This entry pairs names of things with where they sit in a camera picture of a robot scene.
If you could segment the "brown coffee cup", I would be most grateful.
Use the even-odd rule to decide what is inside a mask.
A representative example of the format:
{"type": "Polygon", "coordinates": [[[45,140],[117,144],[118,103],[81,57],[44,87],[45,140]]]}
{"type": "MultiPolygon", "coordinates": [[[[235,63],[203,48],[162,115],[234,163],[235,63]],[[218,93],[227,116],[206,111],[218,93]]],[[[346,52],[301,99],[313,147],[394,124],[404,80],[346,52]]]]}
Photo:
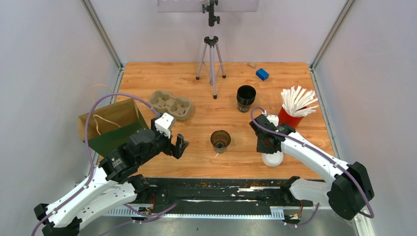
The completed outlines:
{"type": "Polygon", "coordinates": [[[227,150],[227,147],[231,143],[231,136],[225,130],[216,130],[212,133],[210,142],[214,151],[217,153],[223,153],[227,150]]]}

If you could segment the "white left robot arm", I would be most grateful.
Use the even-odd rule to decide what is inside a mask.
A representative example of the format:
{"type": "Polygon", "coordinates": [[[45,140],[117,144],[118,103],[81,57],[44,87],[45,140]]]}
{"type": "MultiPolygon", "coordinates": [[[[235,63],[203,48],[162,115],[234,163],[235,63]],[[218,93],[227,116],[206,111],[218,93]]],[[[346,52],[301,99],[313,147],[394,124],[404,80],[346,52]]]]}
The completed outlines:
{"type": "Polygon", "coordinates": [[[181,134],[171,143],[175,122],[168,113],[153,118],[150,128],[140,128],[103,158],[90,178],[54,203],[37,205],[34,212],[44,226],[43,235],[77,236],[96,218],[122,204],[147,202],[149,183],[136,173],[138,168],[160,153],[179,159],[189,145],[181,134]]]}

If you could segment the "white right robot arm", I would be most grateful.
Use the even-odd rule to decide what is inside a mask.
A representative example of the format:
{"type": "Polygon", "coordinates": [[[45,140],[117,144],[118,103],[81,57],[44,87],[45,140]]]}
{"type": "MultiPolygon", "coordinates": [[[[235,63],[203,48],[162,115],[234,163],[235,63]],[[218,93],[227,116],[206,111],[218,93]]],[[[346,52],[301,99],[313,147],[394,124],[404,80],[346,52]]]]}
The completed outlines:
{"type": "Polygon", "coordinates": [[[366,167],[340,160],[313,145],[293,127],[282,123],[274,125],[264,114],[252,118],[250,126],[257,136],[256,151],[262,154],[288,154],[317,173],[322,182],[294,177],[281,191],[287,205],[299,200],[327,202],[331,209],[346,220],[365,215],[364,207],[375,194],[366,167]]]}

